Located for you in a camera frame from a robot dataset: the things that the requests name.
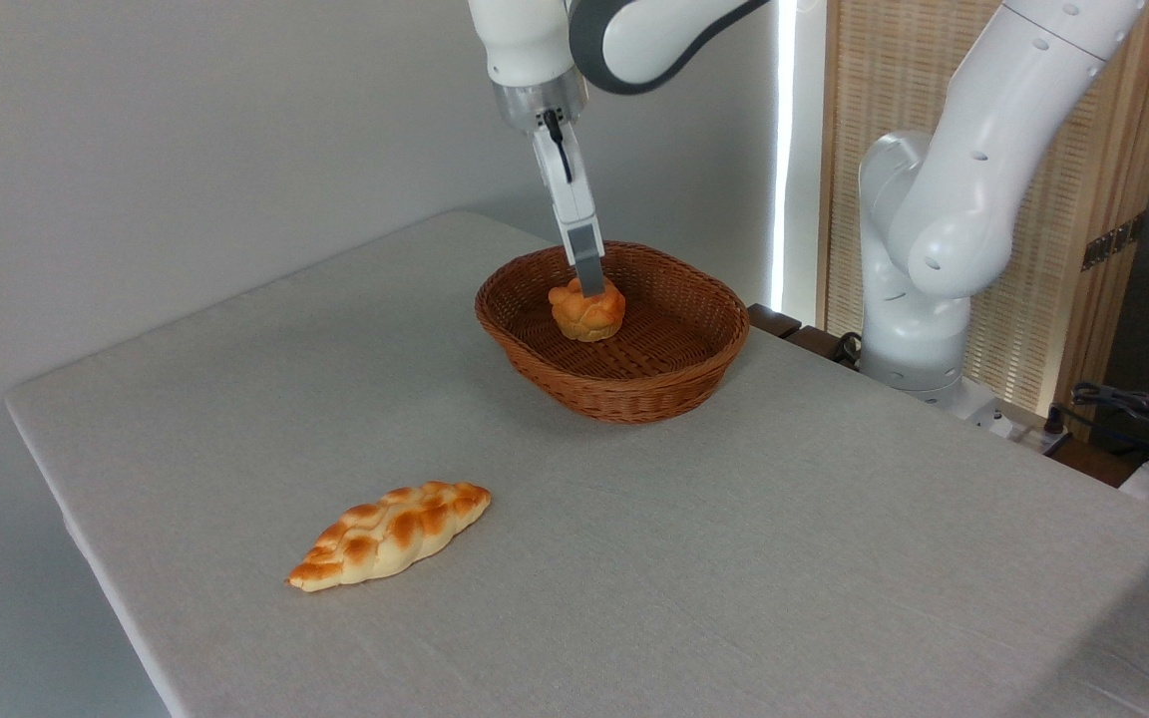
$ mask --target table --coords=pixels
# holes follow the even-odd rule
[[[1132,715],[1149,503],[753,332],[694,412],[579,417],[472,299],[543,242],[452,213],[6,403],[173,715]],[[394,578],[284,577],[469,480]]]

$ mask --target round bread roll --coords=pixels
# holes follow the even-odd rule
[[[548,303],[553,306],[553,319],[566,339],[599,341],[609,339],[624,325],[626,303],[624,295],[606,278],[606,292],[596,296],[584,296],[578,278],[569,285],[548,291]]]

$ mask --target brown woven basket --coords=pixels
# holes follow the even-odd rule
[[[746,306],[648,246],[607,241],[602,269],[626,299],[624,326],[610,339],[565,339],[553,322],[548,291],[574,278],[561,246],[498,269],[478,291],[478,319],[517,372],[585,417],[643,424],[702,404],[743,349]]]

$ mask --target bread loaf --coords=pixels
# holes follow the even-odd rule
[[[609,339],[624,325],[626,301],[618,287],[606,277],[606,292],[596,296],[584,296],[583,286],[573,278],[565,286],[548,291],[548,303],[553,306],[553,319],[566,339],[599,341]]]
[[[392,577],[446,548],[489,504],[491,492],[470,482],[399,487],[375,503],[346,510],[286,581],[315,592]]]

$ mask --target white robotic arm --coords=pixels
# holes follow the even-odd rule
[[[565,258],[585,296],[606,291],[606,246],[573,123],[587,101],[571,59],[570,21],[562,0],[469,0],[487,47],[487,72],[507,123],[527,132],[553,200]]]
[[[654,90],[708,38],[769,0],[469,0],[487,74],[508,124],[527,132],[584,294],[601,294],[601,239],[571,124],[584,79],[619,94]]]
[[[951,78],[933,136],[892,132],[858,170],[862,372],[988,426],[962,376],[970,298],[1009,263],[1023,196],[1146,0],[1007,0]]]

